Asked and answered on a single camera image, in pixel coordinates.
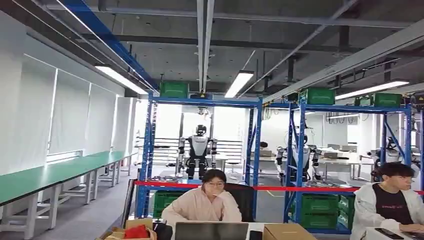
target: green plastic crate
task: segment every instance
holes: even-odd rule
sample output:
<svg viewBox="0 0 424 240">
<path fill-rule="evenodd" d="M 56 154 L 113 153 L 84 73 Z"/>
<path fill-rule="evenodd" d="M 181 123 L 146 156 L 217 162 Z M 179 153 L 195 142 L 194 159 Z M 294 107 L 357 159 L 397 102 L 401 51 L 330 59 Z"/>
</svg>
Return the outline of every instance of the green plastic crate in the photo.
<svg viewBox="0 0 424 240">
<path fill-rule="evenodd" d="M 300 216 L 300 225 L 305 229 L 335 229 L 337 227 L 338 214 L 311 214 L 306 213 Z"/>
<path fill-rule="evenodd" d="M 163 81 L 160 83 L 160 96 L 168 98 L 189 98 L 189 84 L 180 81 Z"/>
<path fill-rule="evenodd" d="M 183 194 L 183 191 L 156 191 L 154 193 L 153 217 L 160 218 L 162 211 Z"/>
<path fill-rule="evenodd" d="M 340 195 L 340 201 L 338 202 L 338 209 L 343 210 L 347 214 L 352 214 L 355 210 L 355 196 L 344 196 Z"/>
<path fill-rule="evenodd" d="M 383 108 L 399 108 L 401 105 L 400 94 L 381 93 L 368 94 L 355 98 L 355 106 L 373 106 Z"/>
<path fill-rule="evenodd" d="M 308 87 L 298 95 L 298 102 L 306 104 L 334 105 L 336 92 L 324 87 Z"/>
<path fill-rule="evenodd" d="M 333 194 L 303 194 L 302 213 L 336 214 L 339 196 Z"/>
<path fill-rule="evenodd" d="M 352 230 L 354 224 L 355 209 L 351 213 L 346 213 L 342 209 L 338 211 L 337 222 L 346 228 Z"/>
</svg>

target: humanoid robot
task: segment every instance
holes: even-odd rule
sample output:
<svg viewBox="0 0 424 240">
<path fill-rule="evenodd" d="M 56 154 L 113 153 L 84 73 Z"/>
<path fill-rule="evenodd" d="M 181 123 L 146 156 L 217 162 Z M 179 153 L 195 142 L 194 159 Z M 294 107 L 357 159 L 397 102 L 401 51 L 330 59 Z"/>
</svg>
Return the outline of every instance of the humanoid robot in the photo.
<svg viewBox="0 0 424 240">
<path fill-rule="evenodd" d="M 183 163 L 184 157 L 184 145 L 186 140 L 190 144 L 189 158 L 185 161 L 184 165 L 187 167 L 186 173 L 188 174 L 188 179 L 193 179 L 195 175 L 196 160 L 198 162 L 198 175 L 199 179 L 203 178 L 203 175 L 206 172 L 207 167 L 209 167 L 206 156 L 208 154 L 208 144 L 211 143 L 210 155 L 212 157 L 211 167 L 216 168 L 216 154 L 217 154 L 217 143 L 218 140 L 214 138 L 209 138 L 205 136 L 206 126 L 198 125 L 196 127 L 196 134 L 188 138 L 180 137 L 178 144 L 178 164 L 179 166 Z"/>
<path fill-rule="evenodd" d="M 298 162 L 299 162 L 299 154 L 298 154 L 298 148 L 296 145 L 296 140 L 293 141 L 293 143 L 291 144 L 291 149 L 292 149 L 292 158 L 290 161 L 290 165 L 297 167 L 298 166 Z M 307 182 L 308 180 L 311 179 L 311 177 L 309 176 L 308 170 L 309 170 L 309 166 L 310 166 L 310 157 L 311 154 L 312 155 L 312 167 L 314 169 L 314 178 L 316 180 L 321 180 L 321 176 L 318 174 L 318 171 L 316 171 L 316 168 L 318 167 L 318 158 L 319 155 L 321 153 L 320 150 L 317 149 L 317 146 L 315 145 L 306 145 L 308 141 L 308 136 L 304 136 L 304 147 L 303 147 L 303 166 L 302 166 L 302 182 Z M 285 175 L 286 173 L 284 172 L 284 170 L 282 169 L 282 165 L 283 165 L 283 157 L 287 158 L 287 148 L 283 148 L 281 146 L 277 147 L 277 154 L 276 154 L 276 158 L 275 158 L 275 166 L 277 168 L 277 172 L 278 172 L 278 176 L 280 178 L 280 182 L 282 185 L 284 185 L 285 182 Z M 294 182 L 296 181 L 296 175 L 297 175 L 297 170 L 296 169 L 291 169 L 290 170 L 290 181 Z"/>
<path fill-rule="evenodd" d="M 374 170 L 371 172 L 371 181 L 380 182 L 381 179 L 378 169 L 382 165 L 380 159 L 381 149 L 377 148 L 376 150 L 369 151 L 366 154 L 374 160 Z M 385 162 L 403 162 L 403 160 L 404 159 L 401 157 L 400 152 L 397 150 L 397 146 L 395 144 L 395 141 L 393 141 L 393 138 L 391 136 L 387 137 L 387 145 L 385 147 Z M 418 173 L 420 172 L 421 166 L 417 164 L 416 161 L 412 161 L 411 167 L 415 171 L 414 178 L 416 178 L 418 176 Z"/>
</svg>

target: ceiling light fixture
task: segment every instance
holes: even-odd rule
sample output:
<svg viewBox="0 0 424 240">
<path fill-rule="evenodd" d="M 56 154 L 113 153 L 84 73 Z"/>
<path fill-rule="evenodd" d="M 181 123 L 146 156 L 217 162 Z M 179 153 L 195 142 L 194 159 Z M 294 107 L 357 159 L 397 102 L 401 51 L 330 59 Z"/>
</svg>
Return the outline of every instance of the ceiling light fixture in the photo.
<svg viewBox="0 0 424 240">
<path fill-rule="evenodd" d="M 95 66 L 95 68 L 102 71 L 103 73 L 105 73 L 109 77 L 115 79 L 116 81 L 120 82 L 125 87 L 133 90 L 134 92 L 136 92 L 138 94 L 147 94 L 147 92 L 145 90 L 143 90 L 141 87 L 137 86 L 132 81 L 126 79 L 125 77 L 123 77 L 121 74 L 117 73 L 112 68 L 110 68 L 108 66 Z"/>
<path fill-rule="evenodd" d="M 327 119 L 341 119 L 341 118 L 350 118 L 350 117 L 359 117 L 359 113 L 351 113 L 351 114 L 338 115 L 338 116 L 328 116 Z"/>
<path fill-rule="evenodd" d="M 225 98 L 234 98 L 236 94 L 248 83 L 254 74 L 254 71 L 239 71 L 235 77 L 235 80 L 232 82 L 231 86 L 226 92 Z"/>
<path fill-rule="evenodd" d="M 402 85 L 406 85 L 406 84 L 409 84 L 409 82 L 408 81 L 392 81 L 392 82 L 384 83 L 384 84 L 381 84 L 381 85 L 378 85 L 378 86 L 372 86 L 372 87 L 365 88 L 365 89 L 362 89 L 362 90 L 353 91 L 353 92 L 349 92 L 349 93 L 346 93 L 346 94 L 338 95 L 338 96 L 335 96 L 335 99 L 336 100 L 346 99 L 346 98 L 350 98 L 350 97 L 354 97 L 354 96 L 358 96 L 358 95 L 362 95 L 362 94 L 379 92 L 381 90 L 390 89 L 390 88 L 394 88 L 394 87 L 398 87 L 398 86 L 402 86 Z"/>
</svg>

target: smartphone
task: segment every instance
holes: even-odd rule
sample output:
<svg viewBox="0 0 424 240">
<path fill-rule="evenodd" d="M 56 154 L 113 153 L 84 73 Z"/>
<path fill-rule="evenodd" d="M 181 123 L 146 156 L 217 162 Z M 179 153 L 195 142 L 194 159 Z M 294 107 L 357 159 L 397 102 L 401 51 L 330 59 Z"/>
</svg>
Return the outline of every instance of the smartphone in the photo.
<svg viewBox="0 0 424 240">
<path fill-rule="evenodd" d="M 262 240 L 262 232 L 261 231 L 250 231 L 249 235 L 250 240 Z"/>
<path fill-rule="evenodd" d="M 389 237 L 389 238 L 391 238 L 393 240 L 402 240 L 402 239 L 404 239 L 403 237 L 401 237 L 401 236 L 397 235 L 396 233 L 394 233 L 392 231 L 389 231 L 389 230 L 387 230 L 385 228 L 375 228 L 375 230 L 377 232 L 380 232 L 380 233 L 386 235 L 387 237 Z"/>
</svg>

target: white jacket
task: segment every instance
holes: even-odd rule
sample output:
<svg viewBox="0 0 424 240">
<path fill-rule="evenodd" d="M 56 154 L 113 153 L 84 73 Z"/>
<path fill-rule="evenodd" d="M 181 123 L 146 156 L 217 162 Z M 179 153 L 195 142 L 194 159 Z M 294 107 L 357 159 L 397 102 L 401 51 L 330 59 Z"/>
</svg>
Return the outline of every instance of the white jacket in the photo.
<svg viewBox="0 0 424 240">
<path fill-rule="evenodd" d="M 376 210 L 376 194 L 373 184 L 362 186 L 355 191 L 355 216 L 353 218 L 350 240 L 360 240 L 365 236 L 366 227 L 385 228 L 399 231 L 399 222 L 394 219 L 385 219 Z M 423 199 L 414 191 L 402 191 L 408 206 L 409 214 L 415 224 L 424 224 Z"/>
</svg>

